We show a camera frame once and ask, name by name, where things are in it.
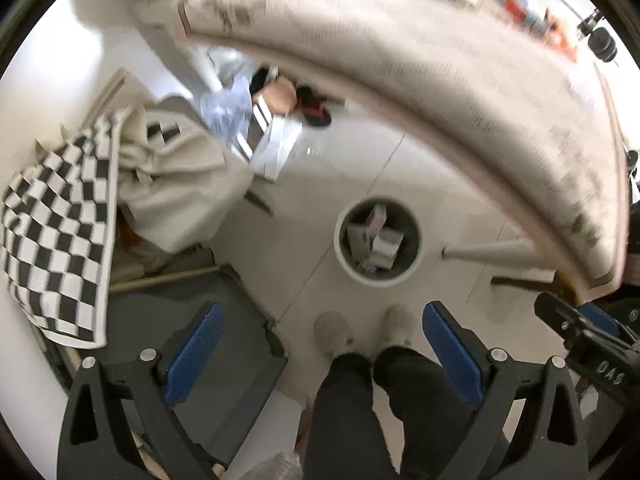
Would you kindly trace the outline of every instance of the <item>white tile floor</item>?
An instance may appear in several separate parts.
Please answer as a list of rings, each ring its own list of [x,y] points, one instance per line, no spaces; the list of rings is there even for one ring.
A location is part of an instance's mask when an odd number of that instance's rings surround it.
[[[382,313],[392,303],[407,304],[420,319],[425,303],[441,300],[487,346],[503,346],[517,359],[544,362],[562,352],[560,339],[533,314],[534,294],[491,288],[489,280],[498,270],[493,267],[440,258],[446,244],[514,237],[502,213],[433,151],[366,110],[334,107],[332,117],[327,129],[305,127],[276,184],[254,184],[274,206],[274,218],[243,202],[212,244],[217,259],[238,270],[290,346],[281,381],[315,395],[328,370],[313,343],[313,323],[321,312],[342,312],[365,352],[373,352]],[[423,263],[393,288],[354,282],[334,254],[338,215],[366,195],[405,202],[424,235]],[[419,351],[433,356],[423,336],[415,339]],[[398,464],[402,425],[379,388],[374,406]]]

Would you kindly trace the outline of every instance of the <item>red object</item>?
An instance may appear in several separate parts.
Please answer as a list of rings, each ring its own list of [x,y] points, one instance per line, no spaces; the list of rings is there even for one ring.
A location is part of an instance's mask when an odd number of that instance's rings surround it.
[[[331,124],[331,115],[324,109],[322,101],[314,94],[311,87],[300,86],[296,93],[298,95],[298,105],[309,126],[319,128]]]
[[[523,9],[518,0],[505,0],[504,8],[518,23],[524,23],[527,18],[527,9]]]

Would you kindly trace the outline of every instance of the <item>beige cloth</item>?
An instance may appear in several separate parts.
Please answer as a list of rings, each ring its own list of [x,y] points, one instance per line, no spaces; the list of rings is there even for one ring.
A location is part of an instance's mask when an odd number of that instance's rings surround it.
[[[254,103],[258,97],[262,97],[267,103],[267,108],[272,114],[287,116],[298,103],[296,88],[285,77],[279,77],[273,83],[268,84],[254,96]]]
[[[211,240],[254,177],[190,118],[144,107],[122,128],[119,164],[118,203],[129,225],[167,253]]]
[[[187,0],[182,20],[187,34],[309,60],[420,115],[507,182],[511,203],[547,222],[555,233],[547,238],[559,235],[583,275],[606,282],[626,190],[597,70],[488,9],[446,0]],[[575,70],[589,99],[572,91]]]

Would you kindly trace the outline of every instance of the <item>floor tile grout line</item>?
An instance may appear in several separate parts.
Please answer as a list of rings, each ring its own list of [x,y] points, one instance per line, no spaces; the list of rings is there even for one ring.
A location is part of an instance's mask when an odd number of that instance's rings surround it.
[[[506,224],[507,224],[507,217],[505,217],[504,220],[502,221],[502,226],[500,227],[500,231],[498,231],[498,235],[497,235],[497,237],[495,237],[495,241],[496,242],[500,239],[500,235],[502,234],[502,230],[504,229],[504,226]],[[469,295],[466,297],[465,303],[467,301],[469,301],[469,298],[471,298],[471,295],[474,293],[474,290],[476,290],[476,286],[478,286],[478,283],[480,282],[480,278],[482,277],[482,273],[486,269],[486,266],[487,266],[487,264],[484,264],[482,266],[482,269],[480,269],[480,274],[478,274],[478,278],[476,279],[476,282],[474,283],[474,286],[471,287],[471,291],[469,292]]]
[[[391,159],[393,158],[393,156],[396,154],[396,151],[398,150],[398,148],[400,147],[400,144],[402,144],[402,141],[404,140],[404,138],[406,137],[406,132],[404,134],[402,134],[402,137],[400,138],[400,140],[398,141],[398,143],[396,144],[394,150],[391,152],[391,155],[389,155],[389,158],[386,160],[385,165],[382,166],[382,169],[378,172],[378,174],[376,175],[376,177],[373,179],[373,182],[371,183],[371,186],[369,186],[369,189],[367,189],[367,194],[373,189],[373,187],[376,185],[376,182],[378,181],[378,179],[380,178],[380,175],[382,174],[383,171],[385,171],[385,168],[388,166],[388,164],[391,162]]]
[[[280,317],[278,318],[278,321],[276,322],[276,326],[278,326],[280,324],[280,322],[282,321],[282,318],[285,316],[285,314],[289,311],[289,309],[292,307],[292,305],[294,304],[294,302],[296,301],[296,298],[298,297],[298,294],[300,294],[300,292],[302,292],[302,289],[305,288],[305,285],[308,283],[308,281],[311,279],[311,277],[314,275],[314,273],[316,272],[316,270],[318,270],[318,267],[320,266],[320,264],[324,261],[324,259],[326,258],[327,254],[329,254],[329,252],[331,251],[331,248],[333,247],[333,243],[329,244],[329,247],[327,248],[327,250],[322,254],[322,256],[320,256],[318,262],[316,263],[316,265],[314,266],[313,270],[309,273],[309,275],[306,277],[306,280],[304,281],[304,283],[302,285],[300,285],[300,288],[296,291],[296,293],[293,295],[293,297],[291,298],[291,301],[289,301],[289,304],[287,305],[286,309],[284,310],[284,312],[280,315]]]
[[[400,140],[398,140],[398,143],[396,144],[396,146],[393,148],[393,151],[391,152],[391,154],[389,155],[388,159],[385,162],[385,165],[382,167],[382,169],[378,172],[378,174],[376,175],[376,177],[373,179],[373,182],[371,183],[371,185],[367,188],[367,191],[365,193],[368,194],[373,187],[375,186],[376,182],[378,181],[378,178],[380,177],[380,175],[382,174],[383,171],[385,171],[385,168],[387,167],[387,165],[389,164],[389,162],[391,161],[391,159],[393,158],[393,156],[396,154],[396,151],[398,150],[398,148],[400,147],[400,144],[402,144],[402,141],[404,140],[404,138],[406,137],[406,132],[404,134],[402,134],[402,137],[400,138]],[[311,279],[311,277],[314,275],[314,273],[316,272],[316,270],[318,269],[318,267],[320,266],[320,264],[322,263],[322,261],[324,261],[324,259],[326,258],[327,254],[331,251],[331,248],[333,246],[333,243],[331,243],[329,245],[329,247],[327,248],[327,250],[322,254],[322,256],[320,257],[320,259],[318,260],[318,262],[315,264],[313,270],[309,273],[309,275],[306,277],[306,280],[304,281],[304,283],[300,286],[300,288],[296,291],[296,293],[293,295],[293,297],[291,298],[291,301],[289,301],[289,304],[287,305],[287,307],[284,309],[284,312],[280,315],[280,317],[278,318],[278,321],[276,322],[276,326],[278,326],[280,324],[280,322],[282,321],[282,318],[285,316],[285,314],[289,311],[289,309],[291,308],[291,306],[293,305],[293,303],[296,301],[296,298],[298,296],[298,294],[300,294],[300,292],[302,292],[302,289],[305,288],[305,285],[307,284],[307,282]]]

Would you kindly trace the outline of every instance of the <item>white cloth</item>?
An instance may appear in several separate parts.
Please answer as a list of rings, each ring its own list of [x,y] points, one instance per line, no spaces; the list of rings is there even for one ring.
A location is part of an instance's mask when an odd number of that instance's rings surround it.
[[[182,114],[139,107],[123,126],[118,202],[132,229],[168,253],[210,240],[252,177]]]
[[[243,474],[240,480],[302,480],[300,458],[295,453],[278,453]]]

